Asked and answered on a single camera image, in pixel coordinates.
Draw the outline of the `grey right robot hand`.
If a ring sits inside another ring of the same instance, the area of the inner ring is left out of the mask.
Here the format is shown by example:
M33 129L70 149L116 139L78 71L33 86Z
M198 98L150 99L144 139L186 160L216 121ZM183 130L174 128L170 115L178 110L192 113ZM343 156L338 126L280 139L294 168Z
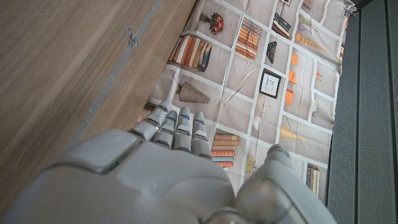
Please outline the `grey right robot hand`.
M211 157L204 115L164 100L130 131L66 150L2 223L334 223L276 144L238 191Z

